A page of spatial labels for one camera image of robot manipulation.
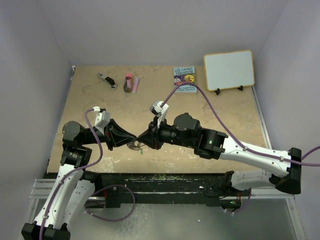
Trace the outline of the large keyring with small rings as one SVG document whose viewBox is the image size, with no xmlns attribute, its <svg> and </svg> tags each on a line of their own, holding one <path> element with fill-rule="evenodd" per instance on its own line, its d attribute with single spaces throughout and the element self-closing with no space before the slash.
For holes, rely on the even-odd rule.
<svg viewBox="0 0 320 240">
<path fill-rule="evenodd" d="M 140 151 L 142 149 L 142 147 L 144 146 L 139 141 L 131 141 L 131 142 L 128 142 L 126 145 L 130 150 L 133 150 L 133 151 Z"/>
</svg>

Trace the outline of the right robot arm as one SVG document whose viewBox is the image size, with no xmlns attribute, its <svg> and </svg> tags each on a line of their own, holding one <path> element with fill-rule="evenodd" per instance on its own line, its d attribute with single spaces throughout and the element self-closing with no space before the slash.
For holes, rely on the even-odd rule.
<svg viewBox="0 0 320 240">
<path fill-rule="evenodd" d="M 173 125 L 158 122 L 158 117 L 154 117 L 137 141 L 155 150 L 163 144 L 177 145 L 193 149 L 195 155 L 204 159 L 235 161 L 255 167 L 246 172 L 231 172 L 222 183 L 222 190 L 228 196 L 260 187 L 274 187 L 291 195 L 301 193 L 301 150 L 294 147 L 288 151 L 272 150 L 236 142 L 223 132 L 203 128 L 200 121 L 187 112 L 178 115 Z"/>
</svg>

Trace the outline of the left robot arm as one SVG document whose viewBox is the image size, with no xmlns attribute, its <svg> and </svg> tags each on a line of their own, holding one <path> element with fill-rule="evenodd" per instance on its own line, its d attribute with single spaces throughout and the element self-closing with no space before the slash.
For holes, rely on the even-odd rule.
<svg viewBox="0 0 320 240">
<path fill-rule="evenodd" d="M 111 120 L 102 126 L 84 128 L 76 121 L 62 128 L 61 165 L 50 194 L 32 223 L 25 223 L 21 234 L 25 240 L 69 240 L 71 227 L 90 196 L 98 196 L 103 184 L 97 179 L 85 180 L 92 150 L 86 146 L 106 143 L 109 150 L 136 139 Z"/>
</svg>

